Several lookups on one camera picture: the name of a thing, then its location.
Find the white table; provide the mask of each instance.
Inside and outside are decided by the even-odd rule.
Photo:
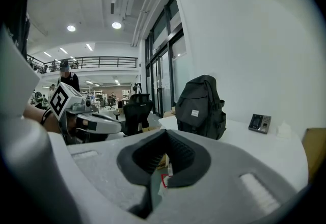
[[[175,116],[158,120],[162,128],[178,130]],[[308,184],[308,163],[301,140],[279,138],[248,130],[248,125],[227,120],[227,130],[217,142],[237,146],[283,176],[297,191]]]

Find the black metal railing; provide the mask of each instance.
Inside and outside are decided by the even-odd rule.
[[[30,55],[28,56],[28,63],[37,72],[41,74],[59,71],[62,60],[53,60],[52,62],[44,63]],[[81,57],[67,59],[70,69],[77,68],[108,68],[108,67],[122,67],[122,68],[136,68],[137,58],[131,57]]]

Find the round ceiling light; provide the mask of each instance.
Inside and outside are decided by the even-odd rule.
[[[67,26],[67,30],[74,32],[76,30],[76,28],[74,26],[70,25],[70,26]]]
[[[120,23],[118,23],[118,22],[113,22],[112,23],[112,27],[114,28],[114,29],[120,29],[121,28],[121,24]]]

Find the white label patch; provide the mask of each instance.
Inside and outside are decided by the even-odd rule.
[[[193,110],[192,111],[192,116],[198,117],[199,111],[198,110]]]

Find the red object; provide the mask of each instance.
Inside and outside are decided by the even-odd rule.
[[[163,186],[164,186],[164,188],[167,188],[167,186],[164,183],[164,177],[165,176],[169,176],[169,177],[172,177],[172,176],[170,176],[169,174],[161,174],[161,179],[162,179]]]

